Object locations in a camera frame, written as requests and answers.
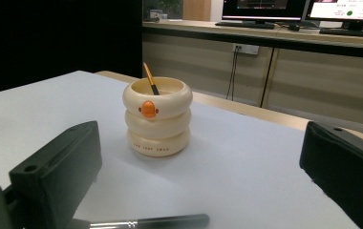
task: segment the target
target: cream ceramic pen holder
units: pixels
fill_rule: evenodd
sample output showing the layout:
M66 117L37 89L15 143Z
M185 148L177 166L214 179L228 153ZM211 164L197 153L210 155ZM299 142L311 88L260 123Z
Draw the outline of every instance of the cream ceramic pen holder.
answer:
M169 156L190 140L193 94L182 81L155 77L160 95L153 95L147 78L129 84L122 95L130 146L146 156Z

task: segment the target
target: table surface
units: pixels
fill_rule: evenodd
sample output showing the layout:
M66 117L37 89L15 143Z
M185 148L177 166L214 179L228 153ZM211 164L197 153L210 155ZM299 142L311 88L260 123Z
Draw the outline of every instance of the table surface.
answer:
M77 219L207 213L208 228L357 228L299 167L301 128L202 104L194 94L186 148L143 156L126 140L127 85L75 72L0 92L0 186L64 130L96 120L103 165Z
M143 33L249 44L303 52L321 52L363 57L363 37L320 34L319 30L289 31L220 27L215 22L161 20L144 22Z

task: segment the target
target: monitor screen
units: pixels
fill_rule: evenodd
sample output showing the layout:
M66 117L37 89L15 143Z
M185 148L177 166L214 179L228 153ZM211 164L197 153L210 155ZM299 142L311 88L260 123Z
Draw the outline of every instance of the monitor screen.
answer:
M223 20L301 21L307 0L224 0Z
M363 23L363 0L310 0L306 19Z

